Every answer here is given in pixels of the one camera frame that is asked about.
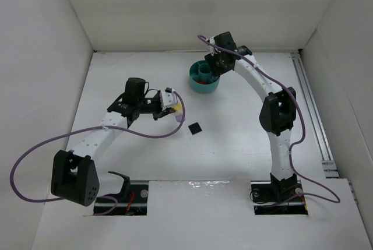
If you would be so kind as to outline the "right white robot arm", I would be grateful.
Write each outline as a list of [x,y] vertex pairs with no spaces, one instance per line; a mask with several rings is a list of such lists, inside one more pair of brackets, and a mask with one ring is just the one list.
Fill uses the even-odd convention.
[[290,166],[289,148],[296,109],[289,92],[261,74],[261,67],[246,46],[236,46],[231,33],[225,32],[207,39],[210,52],[205,60],[215,76],[234,71],[242,76],[262,100],[259,114],[261,127],[267,133],[272,156],[270,182],[252,183],[254,203],[282,202],[298,187],[297,176]]

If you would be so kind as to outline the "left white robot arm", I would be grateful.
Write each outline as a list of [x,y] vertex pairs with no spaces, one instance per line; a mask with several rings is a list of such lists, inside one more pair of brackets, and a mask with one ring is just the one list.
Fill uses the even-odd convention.
[[154,120],[177,111],[181,101],[172,88],[158,90],[147,97],[147,82],[141,78],[129,78],[125,89],[107,108],[99,126],[75,147],[60,150],[53,160],[51,193],[82,206],[91,205],[99,195],[100,180],[96,164],[122,132],[142,114],[150,114]]

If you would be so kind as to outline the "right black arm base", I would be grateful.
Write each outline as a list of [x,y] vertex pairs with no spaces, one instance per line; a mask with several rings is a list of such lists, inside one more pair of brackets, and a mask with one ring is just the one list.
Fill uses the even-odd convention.
[[303,197],[292,198],[297,192],[302,192],[302,185],[298,181],[297,185],[277,192],[275,185],[270,181],[251,182],[250,199],[254,203],[255,215],[308,215],[307,206]]

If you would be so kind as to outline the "lavender lego brick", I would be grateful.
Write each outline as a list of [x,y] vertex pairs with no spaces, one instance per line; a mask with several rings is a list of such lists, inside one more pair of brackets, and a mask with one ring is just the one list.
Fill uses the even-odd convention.
[[175,116],[175,120],[178,123],[183,123],[185,121],[185,115],[184,115],[183,110],[176,110],[174,113],[174,116]]

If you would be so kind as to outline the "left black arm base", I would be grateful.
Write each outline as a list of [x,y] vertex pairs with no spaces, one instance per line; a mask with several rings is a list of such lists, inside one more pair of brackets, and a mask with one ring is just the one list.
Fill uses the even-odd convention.
[[112,199],[99,198],[96,200],[93,208],[93,214],[99,216],[146,216],[147,200],[149,196],[148,181],[131,181],[131,188],[128,196],[117,198],[118,204]]

